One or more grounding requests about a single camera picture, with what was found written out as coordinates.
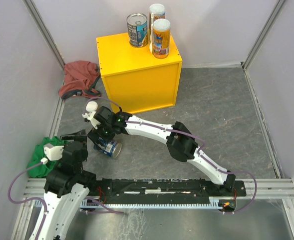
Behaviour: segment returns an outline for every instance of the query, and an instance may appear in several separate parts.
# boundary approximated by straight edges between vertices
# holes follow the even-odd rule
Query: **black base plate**
[[[234,197],[234,190],[238,197],[247,195],[238,180],[232,191],[205,179],[103,179],[97,187],[104,192],[105,204],[208,204],[209,197]],[[89,195],[98,196],[99,190]]]

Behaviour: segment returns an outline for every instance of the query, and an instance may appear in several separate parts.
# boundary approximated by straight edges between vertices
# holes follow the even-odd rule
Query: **green object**
[[[52,144],[53,146],[61,146],[64,144],[69,143],[65,140],[60,140],[58,137],[54,136],[52,139],[44,137],[42,143],[40,145],[36,145],[35,150],[33,152],[31,162],[28,163],[27,168],[34,166],[40,163],[40,160],[45,157],[45,153],[43,151],[43,146],[46,144]],[[43,178],[47,176],[47,174],[53,169],[55,166],[56,161],[48,161],[46,165],[40,165],[28,171],[28,174],[32,178]]]

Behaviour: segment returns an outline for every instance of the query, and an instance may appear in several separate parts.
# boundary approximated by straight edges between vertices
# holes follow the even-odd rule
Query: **soup can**
[[[164,59],[169,55],[170,22],[160,18],[153,23],[152,54],[158,59]]]
[[[93,146],[93,149],[98,150],[99,152],[106,154],[113,159],[115,159],[119,155],[122,147],[122,144],[120,142],[117,142],[115,140],[107,142],[101,137],[99,137],[98,140],[101,144],[95,144]]]
[[[160,3],[152,4],[149,7],[149,32],[151,33],[151,13],[153,13],[153,21],[164,19],[166,16],[165,6]]]
[[[127,17],[129,42],[133,47],[142,48],[148,44],[147,16],[133,13]]]

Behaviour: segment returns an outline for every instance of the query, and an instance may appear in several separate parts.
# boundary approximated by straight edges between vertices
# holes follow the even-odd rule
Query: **yellow wooden box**
[[[170,36],[169,55],[155,58],[133,47],[128,33],[97,38],[100,73],[108,98],[132,114],[176,104],[182,58]],[[112,104],[112,110],[119,109]]]

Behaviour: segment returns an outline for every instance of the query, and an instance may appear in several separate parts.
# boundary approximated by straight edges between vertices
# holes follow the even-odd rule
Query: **towel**
[[[64,66],[65,84],[59,90],[59,96],[67,99],[75,97],[95,97],[100,96],[100,91],[96,90],[96,84],[100,74],[96,71],[97,65],[89,61],[74,61]]]

